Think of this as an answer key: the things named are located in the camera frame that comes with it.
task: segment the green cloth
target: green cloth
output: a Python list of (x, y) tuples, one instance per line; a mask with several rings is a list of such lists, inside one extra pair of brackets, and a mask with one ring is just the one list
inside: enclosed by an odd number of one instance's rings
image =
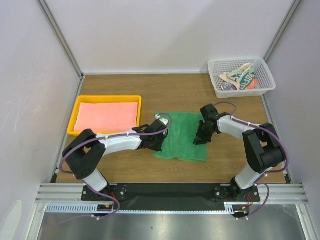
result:
[(188, 162), (207, 161), (207, 144), (194, 144), (199, 121), (204, 120), (202, 115), (189, 112), (168, 112), (168, 114), (172, 117), (172, 126), (163, 142), (162, 151), (156, 151), (153, 155), (157, 158)]

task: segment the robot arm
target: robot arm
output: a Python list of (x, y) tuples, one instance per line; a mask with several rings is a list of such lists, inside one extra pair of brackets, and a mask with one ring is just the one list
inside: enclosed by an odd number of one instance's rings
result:
[(64, 157), (80, 144), (97, 138), (99, 140), (88, 143), (77, 149), (65, 161), (73, 175), (83, 180), (97, 192), (108, 188), (109, 183), (98, 171), (97, 166), (103, 156), (124, 150), (151, 149), (161, 151), (162, 144), (168, 135), (168, 130), (161, 134), (152, 134), (164, 130), (168, 125), (165, 118), (156, 119), (151, 125), (135, 127), (128, 132), (117, 134), (94, 134), (91, 129), (84, 130), (62, 153)]
[[(231, 119), (228, 113), (219, 114), (212, 104), (204, 106), (200, 111), (204, 121), (199, 123), (194, 144), (210, 143), (214, 133), (229, 134), (244, 142), (248, 164), (231, 181), (231, 185), (235, 185), (238, 192), (251, 188), (261, 175), (285, 160), (284, 150), (268, 133), (238, 123), (239, 121), (235, 117)], [(277, 136), (275, 128), (269, 123), (256, 126), (267, 129)]]

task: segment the white laundry basket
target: white laundry basket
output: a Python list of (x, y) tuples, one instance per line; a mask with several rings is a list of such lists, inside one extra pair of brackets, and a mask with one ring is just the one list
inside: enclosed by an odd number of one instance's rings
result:
[[(221, 85), (224, 84), (225, 81), (219, 78), (219, 75), (225, 72), (232, 72), (233, 70), (240, 68), (243, 64), (247, 63), (253, 63), (257, 79), (256, 87), (248, 90), (222, 90)], [(267, 91), (276, 88), (275, 80), (268, 68), (268, 65), (260, 57), (211, 59), (208, 61), (208, 69), (216, 97), (220, 99), (261, 96)]]

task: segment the white wall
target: white wall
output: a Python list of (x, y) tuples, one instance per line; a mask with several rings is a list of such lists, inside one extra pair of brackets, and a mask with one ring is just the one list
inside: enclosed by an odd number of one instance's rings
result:
[(207, 72), (268, 50), (293, 0), (47, 0), (86, 73)]
[(22, 200), (14, 238), (22, 240), (79, 78), (35, 0), (2, 0), (0, 23), (0, 222)]
[(320, 1), (305, 0), (268, 65), (276, 89), (268, 105), (286, 144), (290, 175), (303, 183), (320, 226)]

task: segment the pink cloth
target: pink cloth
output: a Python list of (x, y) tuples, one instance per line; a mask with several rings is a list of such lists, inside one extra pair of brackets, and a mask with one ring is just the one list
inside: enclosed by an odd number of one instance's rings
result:
[(75, 132), (125, 132), (137, 126), (138, 103), (80, 103)]

